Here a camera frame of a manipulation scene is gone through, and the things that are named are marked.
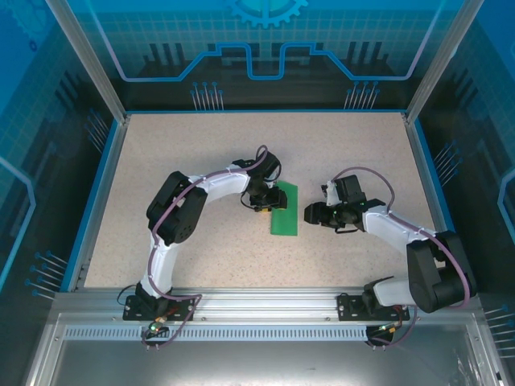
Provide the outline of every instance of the circuit pattern graphic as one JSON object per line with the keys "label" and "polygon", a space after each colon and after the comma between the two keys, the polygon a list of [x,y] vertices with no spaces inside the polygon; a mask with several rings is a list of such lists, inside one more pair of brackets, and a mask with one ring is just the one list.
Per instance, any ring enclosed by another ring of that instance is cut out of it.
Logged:
{"label": "circuit pattern graphic", "polygon": [[281,23],[289,23],[291,16],[299,16],[307,0],[227,0],[227,5],[242,23],[268,28],[279,27]]}
{"label": "circuit pattern graphic", "polygon": [[8,10],[16,23],[30,39],[45,31],[48,23],[44,0],[0,0],[0,10]]}

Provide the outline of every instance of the white robotic arm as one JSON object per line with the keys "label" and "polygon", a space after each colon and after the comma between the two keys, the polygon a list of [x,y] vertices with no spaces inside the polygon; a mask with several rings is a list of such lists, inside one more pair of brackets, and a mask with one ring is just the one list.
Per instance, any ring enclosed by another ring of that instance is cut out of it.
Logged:
{"label": "white robotic arm", "polygon": [[[329,181],[322,190],[326,202],[306,207],[305,221],[333,228],[338,234],[358,230],[371,233],[406,256],[407,275],[387,277],[365,286],[363,299],[367,308],[417,305],[429,313],[464,299],[464,285],[454,265],[429,237],[451,251],[466,277],[470,294],[476,294],[476,282],[454,232],[436,233],[421,228],[389,211],[380,200],[367,200],[355,175]],[[341,231],[350,224],[356,228]],[[438,268],[435,260],[445,266]]]}
{"label": "white robotic arm", "polygon": [[275,187],[281,170],[281,163],[270,152],[262,162],[257,160],[238,160],[229,165],[226,173],[212,176],[195,175],[187,177],[176,171],[172,173],[161,187],[147,210],[149,229],[152,230],[163,213],[185,187],[198,182],[196,186],[179,201],[157,231],[159,242],[150,235],[150,250],[157,245],[151,259],[151,278],[146,270],[136,292],[141,298],[153,302],[152,298],[160,298],[161,293],[172,289],[172,273],[179,253],[180,245],[195,230],[200,213],[205,204],[226,195],[249,193],[250,204],[255,211],[270,210],[272,207],[286,207],[284,192]]}
{"label": "white robotic arm", "polygon": [[[239,166],[230,165],[228,169],[240,169]],[[191,176],[188,180],[193,183],[203,176]],[[220,199],[226,195],[234,195],[236,193],[244,193],[250,181],[250,176],[245,172],[235,172],[226,175],[217,175],[210,179],[204,180],[197,185],[203,189],[207,198],[205,203],[210,203],[216,199]],[[172,288],[171,275],[177,260],[177,254],[180,250],[180,245],[171,243],[166,245],[164,240],[159,237],[159,246],[152,261],[152,278],[155,285],[161,292],[167,293]],[[150,235],[150,249],[154,247],[154,238]],[[149,283],[149,277],[145,271],[145,275],[141,280],[142,288],[151,296],[159,298],[159,294],[155,292]]]}

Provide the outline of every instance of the blue wall panel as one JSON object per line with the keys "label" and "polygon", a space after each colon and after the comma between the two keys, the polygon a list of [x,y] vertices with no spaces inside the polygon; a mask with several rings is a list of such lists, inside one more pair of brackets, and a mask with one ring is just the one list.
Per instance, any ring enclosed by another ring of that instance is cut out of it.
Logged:
{"label": "blue wall panel", "polygon": [[72,2],[127,109],[205,111],[404,109],[460,5]]}
{"label": "blue wall panel", "polygon": [[513,2],[486,1],[420,120],[480,290],[515,294]]}
{"label": "blue wall panel", "polygon": [[45,1],[0,0],[2,385],[24,384],[62,278],[35,257],[66,265],[112,120]]}

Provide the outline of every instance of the work surface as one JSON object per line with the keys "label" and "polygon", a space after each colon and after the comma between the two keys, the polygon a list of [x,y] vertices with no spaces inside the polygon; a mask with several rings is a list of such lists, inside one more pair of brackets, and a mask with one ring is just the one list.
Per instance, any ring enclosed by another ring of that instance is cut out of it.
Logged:
{"label": "work surface", "polygon": [[[253,158],[266,144],[282,163],[281,180],[299,187],[299,235],[270,235],[270,213],[239,195],[206,206],[183,244],[176,287],[347,286],[406,272],[406,258],[363,232],[336,235],[303,222],[323,201],[320,185],[349,166],[380,171],[393,185],[393,209],[433,227],[399,113],[228,113],[133,115],[101,223],[87,287],[138,282],[150,249],[146,209],[167,176],[220,170]],[[389,200],[376,176],[358,172],[368,199]]]}

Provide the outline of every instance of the green block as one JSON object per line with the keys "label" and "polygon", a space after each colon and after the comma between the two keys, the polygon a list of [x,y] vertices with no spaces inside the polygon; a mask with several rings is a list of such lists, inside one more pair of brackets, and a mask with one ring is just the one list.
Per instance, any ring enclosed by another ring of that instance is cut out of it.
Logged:
{"label": "green block", "polygon": [[279,189],[286,193],[288,198],[287,209],[272,209],[272,224],[270,233],[276,236],[297,236],[299,211],[299,187],[284,181],[278,181]]}

